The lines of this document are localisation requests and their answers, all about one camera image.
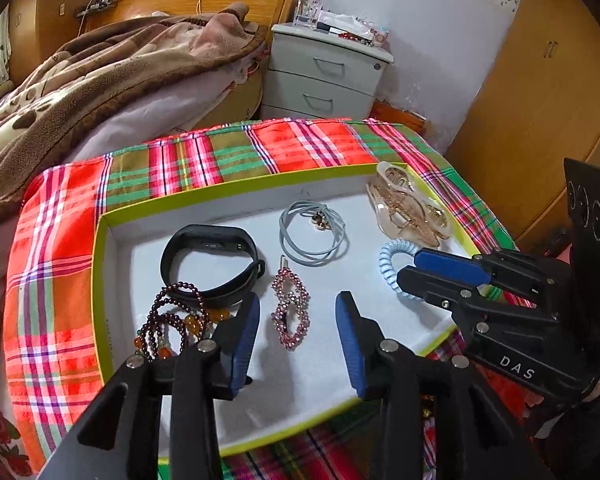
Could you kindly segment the pink rhinestone hair clip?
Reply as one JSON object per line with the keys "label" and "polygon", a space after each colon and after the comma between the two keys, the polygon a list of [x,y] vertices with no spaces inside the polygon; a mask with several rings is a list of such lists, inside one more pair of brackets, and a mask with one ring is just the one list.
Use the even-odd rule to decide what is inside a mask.
{"label": "pink rhinestone hair clip", "polygon": [[280,257],[279,268],[272,289],[276,307],[271,321],[279,343],[287,350],[294,351],[306,338],[311,322],[309,317],[310,295],[297,274],[291,270],[285,256]]}

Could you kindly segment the translucent pink hair claw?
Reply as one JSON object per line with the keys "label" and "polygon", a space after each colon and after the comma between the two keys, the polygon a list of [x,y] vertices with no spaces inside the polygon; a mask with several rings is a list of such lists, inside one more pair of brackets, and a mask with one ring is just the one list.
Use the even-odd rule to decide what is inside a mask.
{"label": "translucent pink hair claw", "polygon": [[418,246],[438,248],[452,235],[444,208],[417,191],[402,167],[378,162],[366,193],[375,211],[378,228],[392,240],[408,240]]}

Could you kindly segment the black fitness band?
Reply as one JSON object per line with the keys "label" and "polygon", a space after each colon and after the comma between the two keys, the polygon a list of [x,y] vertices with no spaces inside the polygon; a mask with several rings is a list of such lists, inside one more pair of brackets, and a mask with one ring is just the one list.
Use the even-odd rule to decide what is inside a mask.
{"label": "black fitness band", "polygon": [[265,272],[252,237],[238,226],[189,224],[163,248],[163,291],[191,308],[222,310],[241,302]]}

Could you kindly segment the wooden wardrobe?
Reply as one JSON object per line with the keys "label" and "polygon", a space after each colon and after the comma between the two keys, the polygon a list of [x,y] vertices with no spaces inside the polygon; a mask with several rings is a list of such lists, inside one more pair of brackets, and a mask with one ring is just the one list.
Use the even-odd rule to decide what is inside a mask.
{"label": "wooden wardrobe", "polygon": [[521,0],[445,157],[524,252],[568,228],[564,160],[600,165],[600,24],[582,0]]}

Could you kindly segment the grey bedside drawer cabinet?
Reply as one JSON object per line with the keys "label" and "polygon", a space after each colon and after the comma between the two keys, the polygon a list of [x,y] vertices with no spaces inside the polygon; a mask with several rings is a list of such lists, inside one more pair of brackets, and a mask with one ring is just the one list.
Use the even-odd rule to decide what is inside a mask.
{"label": "grey bedside drawer cabinet", "polygon": [[260,115],[364,119],[393,56],[327,32],[293,24],[272,27]]}

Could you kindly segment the clutter on nightstand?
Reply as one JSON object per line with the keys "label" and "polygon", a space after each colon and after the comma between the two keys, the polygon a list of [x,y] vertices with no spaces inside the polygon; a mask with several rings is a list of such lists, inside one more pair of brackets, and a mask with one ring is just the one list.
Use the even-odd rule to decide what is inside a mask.
{"label": "clutter on nightstand", "polygon": [[357,16],[325,10],[318,14],[316,28],[372,47],[382,47],[389,36],[389,29],[385,26],[362,20]]}

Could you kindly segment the brown patterned blanket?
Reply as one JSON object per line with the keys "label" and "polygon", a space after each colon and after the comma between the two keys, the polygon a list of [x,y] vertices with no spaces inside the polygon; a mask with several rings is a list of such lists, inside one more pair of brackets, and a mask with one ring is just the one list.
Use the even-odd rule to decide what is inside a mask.
{"label": "brown patterned blanket", "polygon": [[158,90],[246,58],[268,28],[234,2],[215,14],[145,16],[60,47],[0,105],[0,222],[97,126]]}

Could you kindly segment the clear glass cup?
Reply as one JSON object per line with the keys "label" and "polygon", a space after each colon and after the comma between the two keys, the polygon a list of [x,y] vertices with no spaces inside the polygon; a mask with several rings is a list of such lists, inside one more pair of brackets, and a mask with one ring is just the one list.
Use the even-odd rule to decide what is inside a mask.
{"label": "clear glass cup", "polygon": [[316,29],[322,9],[322,0],[298,0],[294,9],[294,26]]}

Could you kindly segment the tall wooden corner cabinet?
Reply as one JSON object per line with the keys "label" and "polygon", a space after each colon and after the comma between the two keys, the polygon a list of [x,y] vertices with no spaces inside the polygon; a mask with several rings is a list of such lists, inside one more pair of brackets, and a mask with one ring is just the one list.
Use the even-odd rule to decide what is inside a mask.
{"label": "tall wooden corner cabinet", "polygon": [[9,75],[22,84],[59,47],[76,37],[80,20],[76,11],[90,0],[12,0],[8,33],[12,55]]}

